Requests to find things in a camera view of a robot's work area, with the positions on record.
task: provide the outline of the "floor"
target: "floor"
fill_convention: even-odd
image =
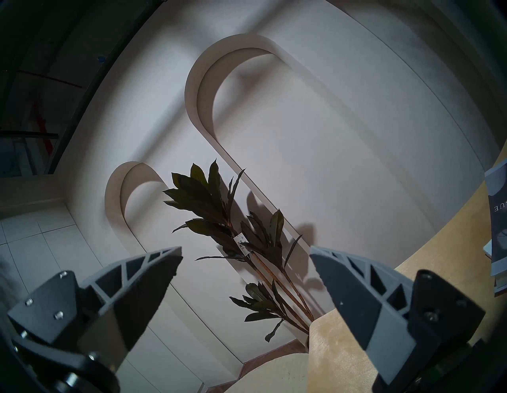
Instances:
[[[276,348],[271,352],[265,353],[264,355],[261,355],[255,359],[252,359],[244,363],[243,368],[241,369],[241,373],[239,375],[239,379],[243,378],[250,371],[263,365],[264,363],[267,363],[273,359],[281,358],[282,356],[289,355],[291,353],[307,353],[307,351],[305,346],[299,340],[291,341],[290,343],[284,346]],[[231,381],[224,383],[222,385],[212,386],[207,390],[206,393],[224,393],[235,383],[236,381]]]

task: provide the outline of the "book cover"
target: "book cover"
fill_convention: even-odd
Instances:
[[[485,173],[491,216],[491,276],[507,271],[507,160]]]

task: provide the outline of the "screw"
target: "screw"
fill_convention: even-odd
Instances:
[[[428,318],[431,322],[438,322],[439,321],[439,315],[436,312],[427,311],[424,313],[424,316],[426,318]]]

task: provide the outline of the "potted plant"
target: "potted plant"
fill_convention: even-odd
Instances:
[[[176,188],[164,191],[166,195],[172,198],[172,200],[165,201],[165,203],[177,209],[192,211],[198,216],[185,222],[173,232],[188,228],[200,235],[210,236],[217,244],[222,246],[224,253],[227,255],[225,257],[207,256],[197,260],[210,258],[235,259],[247,263],[255,271],[261,282],[246,285],[245,289],[249,296],[243,296],[244,300],[232,297],[231,300],[238,306],[253,311],[246,317],[245,322],[280,318],[280,322],[274,330],[266,336],[266,341],[271,340],[284,320],[302,332],[309,334],[309,325],[279,294],[277,288],[281,288],[287,294],[292,303],[303,312],[310,322],[314,320],[311,310],[285,269],[294,247],[301,237],[299,236],[292,243],[284,261],[280,242],[284,225],[284,217],[281,211],[278,210],[272,215],[267,228],[254,212],[250,212],[250,215],[247,216],[248,222],[241,221],[240,223],[240,229],[246,241],[236,241],[238,232],[231,221],[231,209],[239,179],[243,173],[244,170],[239,173],[234,184],[234,178],[231,179],[225,198],[220,190],[222,178],[216,160],[209,167],[207,178],[203,170],[196,164],[192,165],[190,176],[173,173],[172,180]],[[244,246],[247,252],[244,253],[240,246]],[[259,256],[265,258],[281,271],[300,300],[296,299],[294,294],[276,277]],[[269,274],[270,280],[260,271],[258,266],[262,266]]]

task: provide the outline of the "plant tag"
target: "plant tag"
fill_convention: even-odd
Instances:
[[[238,236],[236,236],[234,238],[234,241],[238,245],[238,247],[241,250],[241,252],[243,253],[243,255],[247,256],[248,254],[251,253],[251,251],[248,251],[248,249],[243,244],[241,244],[241,243],[248,243],[248,240],[246,240],[245,235],[240,233]]]

